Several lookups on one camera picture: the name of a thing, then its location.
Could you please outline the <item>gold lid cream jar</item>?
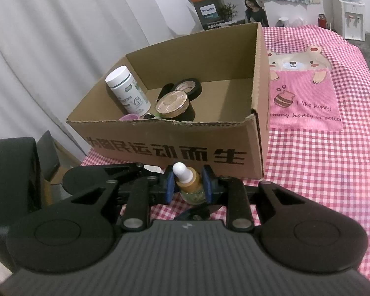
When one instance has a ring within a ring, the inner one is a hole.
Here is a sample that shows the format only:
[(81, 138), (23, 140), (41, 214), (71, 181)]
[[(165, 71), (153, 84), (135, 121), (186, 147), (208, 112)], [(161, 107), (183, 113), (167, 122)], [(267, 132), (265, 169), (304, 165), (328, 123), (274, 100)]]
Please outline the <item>gold lid cream jar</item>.
[(163, 119), (179, 122), (192, 122), (196, 117), (190, 100), (182, 91), (166, 94), (156, 103), (156, 111)]

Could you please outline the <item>white pill bottle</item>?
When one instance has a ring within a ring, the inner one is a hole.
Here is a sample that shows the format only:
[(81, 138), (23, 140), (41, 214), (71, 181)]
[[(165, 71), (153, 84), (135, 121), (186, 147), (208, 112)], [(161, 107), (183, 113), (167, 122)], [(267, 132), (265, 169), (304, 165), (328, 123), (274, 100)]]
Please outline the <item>white pill bottle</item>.
[(127, 66), (114, 69), (105, 78), (105, 83), (129, 114), (142, 117), (149, 112), (151, 103)]

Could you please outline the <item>pink checkered tablecloth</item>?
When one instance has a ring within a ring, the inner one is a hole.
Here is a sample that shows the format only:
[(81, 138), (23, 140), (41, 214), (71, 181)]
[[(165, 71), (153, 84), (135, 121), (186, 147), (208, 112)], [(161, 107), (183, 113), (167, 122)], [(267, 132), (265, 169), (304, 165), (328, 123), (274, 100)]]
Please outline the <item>pink checkered tablecloth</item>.
[(196, 78), (193, 123), (121, 121), (104, 80), (67, 121), (100, 161), (160, 167), (182, 161), (217, 174), (265, 178), (356, 219), (369, 238), (370, 71), (357, 47), (316, 26), (236, 25), (124, 55), (151, 102), (165, 84)]

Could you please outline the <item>pink lid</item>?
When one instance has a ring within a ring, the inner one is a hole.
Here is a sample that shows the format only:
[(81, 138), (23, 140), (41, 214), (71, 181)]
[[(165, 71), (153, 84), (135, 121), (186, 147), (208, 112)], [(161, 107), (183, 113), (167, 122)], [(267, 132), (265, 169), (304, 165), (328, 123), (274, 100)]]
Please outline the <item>pink lid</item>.
[(126, 114), (125, 116), (122, 116), (119, 121), (135, 121), (139, 120), (140, 117), (137, 114)]

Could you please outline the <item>white curtain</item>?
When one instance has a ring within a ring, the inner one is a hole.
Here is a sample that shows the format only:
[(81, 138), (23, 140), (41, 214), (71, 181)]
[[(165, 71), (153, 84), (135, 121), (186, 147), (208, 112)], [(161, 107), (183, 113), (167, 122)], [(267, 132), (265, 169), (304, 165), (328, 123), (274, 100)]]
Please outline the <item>white curtain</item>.
[(50, 132), (78, 159), (66, 122), (124, 55), (201, 30), (187, 0), (0, 0), (0, 139)]

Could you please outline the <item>water dispenser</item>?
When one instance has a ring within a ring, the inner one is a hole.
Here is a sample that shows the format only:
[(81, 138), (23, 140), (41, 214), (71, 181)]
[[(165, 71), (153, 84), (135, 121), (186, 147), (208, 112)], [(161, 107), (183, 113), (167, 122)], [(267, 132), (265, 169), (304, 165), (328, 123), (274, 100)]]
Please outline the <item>water dispenser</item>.
[(365, 12), (363, 3), (332, 0), (333, 26), (344, 39), (364, 41), (366, 38)]

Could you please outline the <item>white plastic bag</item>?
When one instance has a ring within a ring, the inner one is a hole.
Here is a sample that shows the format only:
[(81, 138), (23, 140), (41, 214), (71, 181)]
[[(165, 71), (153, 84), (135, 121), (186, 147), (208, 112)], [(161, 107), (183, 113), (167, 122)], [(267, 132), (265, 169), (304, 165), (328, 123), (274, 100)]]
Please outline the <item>white plastic bag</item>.
[(306, 24), (307, 22), (302, 18), (297, 18), (293, 21), (290, 21), (288, 17), (280, 17), (277, 20), (276, 26), (277, 27), (300, 27)]

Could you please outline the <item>green tube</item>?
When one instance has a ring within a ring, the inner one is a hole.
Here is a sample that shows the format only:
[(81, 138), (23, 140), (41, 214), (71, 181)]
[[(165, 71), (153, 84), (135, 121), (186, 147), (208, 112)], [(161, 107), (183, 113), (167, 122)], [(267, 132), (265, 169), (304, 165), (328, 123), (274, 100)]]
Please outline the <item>green tube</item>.
[(148, 120), (148, 119), (156, 119), (156, 120), (160, 120), (160, 119), (162, 119), (162, 117), (161, 117), (161, 116), (159, 116), (159, 115), (154, 115), (154, 114), (152, 114), (152, 113), (147, 113), (147, 114), (145, 114), (145, 115), (144, 115), (143, 119), (144, 119), (144, 120)]

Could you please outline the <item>green dropper bottle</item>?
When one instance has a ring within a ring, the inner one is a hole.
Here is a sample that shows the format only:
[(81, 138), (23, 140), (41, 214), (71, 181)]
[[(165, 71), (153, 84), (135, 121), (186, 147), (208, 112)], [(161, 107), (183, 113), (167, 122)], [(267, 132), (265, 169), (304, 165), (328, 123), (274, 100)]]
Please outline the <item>green dropper bottle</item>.
[(176, 162), (172, 171), (176, 184), (180, 189), (181, 197), (190, 205), (200, 205), (206, 202), (200, 174), (192, 167), (182, 162)]

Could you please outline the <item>black tape roll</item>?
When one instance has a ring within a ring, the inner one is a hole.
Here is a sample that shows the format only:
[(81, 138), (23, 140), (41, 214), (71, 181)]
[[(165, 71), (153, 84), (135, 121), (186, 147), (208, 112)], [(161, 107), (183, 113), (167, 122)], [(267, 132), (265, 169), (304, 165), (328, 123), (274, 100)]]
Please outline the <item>black tape roll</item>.
[(182, 91), (186, 93), (190, 101), (193, 101), (202, 93), (203, 87), (198, 79), (189, 78), (175, 84), (173, 91)]

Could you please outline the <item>red thermos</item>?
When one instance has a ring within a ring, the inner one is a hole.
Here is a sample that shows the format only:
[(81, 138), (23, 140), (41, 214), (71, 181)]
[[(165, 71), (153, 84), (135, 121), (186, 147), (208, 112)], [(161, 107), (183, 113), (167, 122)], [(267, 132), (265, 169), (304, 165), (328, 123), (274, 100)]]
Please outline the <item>red thermos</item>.
[(320, 13), (318, 15), (317, 22), (318, 22), (319, 27), (321, 27), (323, 29), (327, 28), (327, 19), (326, 19), (326, 16), (323, 13)]

